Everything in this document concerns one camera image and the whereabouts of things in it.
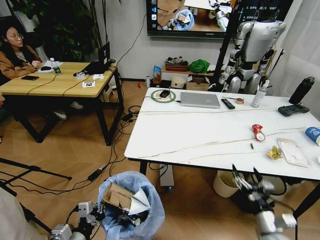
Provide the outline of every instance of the black water bottle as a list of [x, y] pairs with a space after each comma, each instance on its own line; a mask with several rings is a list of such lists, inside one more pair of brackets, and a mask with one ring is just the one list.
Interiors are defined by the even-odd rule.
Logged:
[[299, 86], [296, 88], [294, 93], [289, 99], [289, 103], [291, 104], [299, 104], [301, 100], [305, 97], [305, 95], [309, 92], [312, 85], [315, 83], [315, 78], [313, 76], [309, 76], [302, 80]]

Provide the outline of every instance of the shelf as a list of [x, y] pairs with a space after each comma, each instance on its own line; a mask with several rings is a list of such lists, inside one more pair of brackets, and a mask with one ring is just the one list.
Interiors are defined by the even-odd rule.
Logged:
[[164, 65], [161, 70], [162, 73], [172, 73], [172, 74], [188, 74], [188, 75], [201, 75], [201, 76], [207, 76], [212, 77], [213, 73], [196, 73], [192, 71], [167, 71], [166, 66]]

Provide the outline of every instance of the computer mouse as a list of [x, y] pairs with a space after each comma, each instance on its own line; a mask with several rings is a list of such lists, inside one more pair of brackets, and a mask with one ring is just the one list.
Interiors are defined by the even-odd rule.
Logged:
[[49, 67], [49, 66], [43, 66], [42, 68], [40, 68], [41, 71], [47, 71], [50, 69], [51, 69], [51, 67]]
[[170, 91], [169, 90], [163, 90], [161, 93], [160, 93], [160, 97], [161, 98], [166, 98], [168, 97], [170, 94]]

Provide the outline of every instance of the silver laptop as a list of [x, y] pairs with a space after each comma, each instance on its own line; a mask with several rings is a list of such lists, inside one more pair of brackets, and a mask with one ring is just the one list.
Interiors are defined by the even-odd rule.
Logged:
[[200, 108], [220, 108], [217, 95], [207, 93], [182, 92], [181, 105]]

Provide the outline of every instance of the round mouse pad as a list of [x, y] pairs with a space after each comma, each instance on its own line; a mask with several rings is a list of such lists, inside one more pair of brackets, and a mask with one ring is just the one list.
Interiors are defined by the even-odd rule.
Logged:
[[176, 94], [173, 91], [170, 91], [170, 94], [167, 97], [160, 97], [160, 94], [162, 93], [162, 90], [156, 90], [153, 93], [151, 93], [151, 98], [157, 103], [171, 103], [176, 99]]

